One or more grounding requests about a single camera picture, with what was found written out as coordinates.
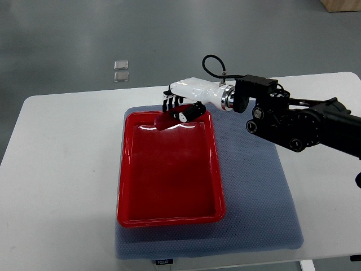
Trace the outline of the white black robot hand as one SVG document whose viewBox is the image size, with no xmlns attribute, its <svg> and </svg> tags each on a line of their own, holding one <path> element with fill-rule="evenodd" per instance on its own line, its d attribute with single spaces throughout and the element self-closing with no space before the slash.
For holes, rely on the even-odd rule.
<svg viewBox="0 0 361 271">
<path fill-rule="evenodd" d="M 228 99 L 234 90 L 233 85 L 195 77 L 180 80 L 170 84 L 168 90 L 163 92 L 162 112 L 169 110 L 169 115 L 174 119 L 188 123 L 206 113 L 204 104 L 211 103 L 220 110 L 230 111 L 232 107 Z M 182 105 L 184 98 L 194 100 L 196 103 Z"/>
</svg>

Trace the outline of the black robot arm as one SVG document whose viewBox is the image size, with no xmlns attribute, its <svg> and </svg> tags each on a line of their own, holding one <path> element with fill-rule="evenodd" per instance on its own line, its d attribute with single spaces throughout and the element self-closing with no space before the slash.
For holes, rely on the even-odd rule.
<svg viewBox="0 0 361 271">
<path fill-rule="evenodd" d="M 211 103 L 220 110 L 243 113 L 250 98 L 256 100 L 246 129 L 267 141 L 294 152 L 323 144 L 360 157 L 360 118 L 338 101 L 293 99 L 275 79 L 228 75 L 213 83 L 188 78 L 169 85 L 164 91 L 162 114 L 155 118 L 158 130 L 196 120 Z"/>
</svg>

